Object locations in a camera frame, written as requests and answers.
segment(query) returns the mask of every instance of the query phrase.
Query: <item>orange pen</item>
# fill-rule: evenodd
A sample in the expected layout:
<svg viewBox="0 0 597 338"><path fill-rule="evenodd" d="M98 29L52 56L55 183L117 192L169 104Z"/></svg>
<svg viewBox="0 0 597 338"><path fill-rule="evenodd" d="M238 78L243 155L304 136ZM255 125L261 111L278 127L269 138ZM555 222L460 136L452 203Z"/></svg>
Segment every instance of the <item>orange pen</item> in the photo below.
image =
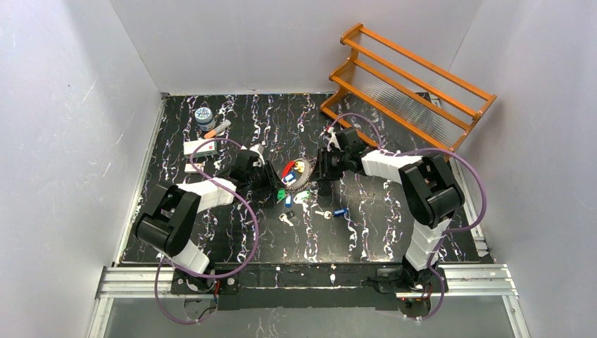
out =
<svg viewBox="0 0 597 338"><path fill-rule="evenodd" d="M222 122L222 124L213 128L213 130L211 130L210 132L205 134L205 136L203 136L203 139L211 139L212 137L216 136L217 134L220 134L221 132L223 132L224 129L228 128L231 124L232 123L229 120L224 120L224 122Z"/></svg>

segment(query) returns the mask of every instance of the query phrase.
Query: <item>key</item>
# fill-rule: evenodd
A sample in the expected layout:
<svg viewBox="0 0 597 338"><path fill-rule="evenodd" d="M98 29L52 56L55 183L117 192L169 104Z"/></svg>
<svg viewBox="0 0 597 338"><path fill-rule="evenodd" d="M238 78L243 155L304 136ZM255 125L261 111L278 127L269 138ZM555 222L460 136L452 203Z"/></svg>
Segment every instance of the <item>key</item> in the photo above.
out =
<svg viewBox="0 0 597 338"><path fill-rule="evenodd" d="M292 222L288 220L288 216L286 216L286 214L285 214L285 213L281 214L281 215L278 217L278 219L279 219L280 221L282 221L282 222L284 222L284 223L286 223L286 224L290 225L291 227L293 227L293 226L294 226L294 224L292 224Z"/></svg>

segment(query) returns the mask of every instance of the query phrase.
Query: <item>small bottle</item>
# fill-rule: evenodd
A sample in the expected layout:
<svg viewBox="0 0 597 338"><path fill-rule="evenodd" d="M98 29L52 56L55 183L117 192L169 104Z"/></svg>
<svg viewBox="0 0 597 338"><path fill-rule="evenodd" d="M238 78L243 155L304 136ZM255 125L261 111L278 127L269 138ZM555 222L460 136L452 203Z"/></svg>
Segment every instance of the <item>small bottle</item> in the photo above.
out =
<svg viewBox="0 0 597 338"><path fill-rule="evenodd" d="M195 120L199 124L199 129L208 132L215 127L215 118L208 107L201 107L195 111Z"/></svg>

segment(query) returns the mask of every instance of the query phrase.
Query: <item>small object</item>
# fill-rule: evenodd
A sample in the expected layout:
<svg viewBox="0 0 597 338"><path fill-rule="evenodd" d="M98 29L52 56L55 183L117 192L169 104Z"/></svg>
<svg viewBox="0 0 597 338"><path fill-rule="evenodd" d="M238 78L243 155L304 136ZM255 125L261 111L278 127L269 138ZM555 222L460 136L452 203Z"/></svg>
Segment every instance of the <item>small object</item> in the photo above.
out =
<svg viewBox="0 0 597 338"><path fill-rule="evenodd" d="M183 148L184 155L186 157L191 157L191 155L193 154L193 151L195 151L195 149L197 149L197 147L201 146L203 143L205 143L204 139L198 139L196 141L190 141L190 142L183 143L182 148ZM199 150L195 154L195 158L216 155L217 153L218 153L218 148L215 144L215 141L211 141L211 142L207 143L206 145L202 146L201 148L199 148Z"/></svg>
<svg viewBox="0 0 597 338"><path fill-rule="evenodd" d="M282 177L288 175L288 173L290 173L290 170L293 168L294 166L294 161L290 161L288 162L288 164L286 164L286 166L284 167L284 170L282 171Z"/></svg>
<svg viewBox="0 0 597 338"><path fill-rule="evenodd" d="M289 173L288 175L284 176L284 178L282 178L282 183L284 183L285 185L289 185L291 184L290 182L292 182L295 178L295 174L294 173Z"/></svg>
<svg viewBox="0 0 597 338"><path fill-rule="evenodd" d="M348 213L348 209L339 209L332 213L334 217L342 216L343 214Z"/></svg>
<svg viewBox="0 0 597 338"><path fill-rule="evenodd" d="M294 226L294 224L292 224L292 222L288 220L288 215L289 215L289 214L291 214L291 215L292 215L291 217L294 217L294 213L291 211L291 212L288 212L288 213L283 213L283 214L281 214L281 215L278 217L278 219L280 220L280 222L284 222L284 223L286 223L286 224L290 225L291 227L293 227L293 226Z"/></svg>
<svg viewBox="0 0 597 338"><path fill-rule="evenodd" d="M199 124L199 129L204 132L208 132L215 127L215 120L211 109L208 107L201 107L195 111L195 120Z"/></svg>
<svg viewBox="0 0 597 338"><path fill-rule="evenodd" d="M295 162L294 170L296 170L296 171L298 171L298 173L302 174L305 171L305 163L303 161Z"/></svg>
<svg viewBox="0 0 597 338"><path fill-rule="evenodd" d="M220 125L217 126L216 128L214 128L214 130L212 130L212 131L208 132L207 134L205 134L205 136L203 136L203 138L204 139L210 139L210 138L216 136L217 134L220 134L221 132L223 132L231 124L232 124L232 122L230 122L230 120L224 120L224 122L220 123Z"/></svg>
<svg viewBox="0 0 597 338"><path fill-rule="evenodd" d="M294 203L304 203L310 196L310 192L308 190L304 192L299 192L294 196Z"/></svg>

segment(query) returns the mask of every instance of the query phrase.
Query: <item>yellow object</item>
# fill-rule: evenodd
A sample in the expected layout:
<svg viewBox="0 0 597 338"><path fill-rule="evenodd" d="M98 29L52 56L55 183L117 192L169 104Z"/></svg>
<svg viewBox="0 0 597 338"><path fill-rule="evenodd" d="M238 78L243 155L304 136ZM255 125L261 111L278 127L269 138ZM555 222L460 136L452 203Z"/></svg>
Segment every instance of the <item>yellow object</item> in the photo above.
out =
<svg viewBox="0 0 597 338"><path fill-rule="evenodd" d="M303 161L297 161L294 164L294 170L298 171L298 173L303 173L305 171L305 163Z"/></svg>

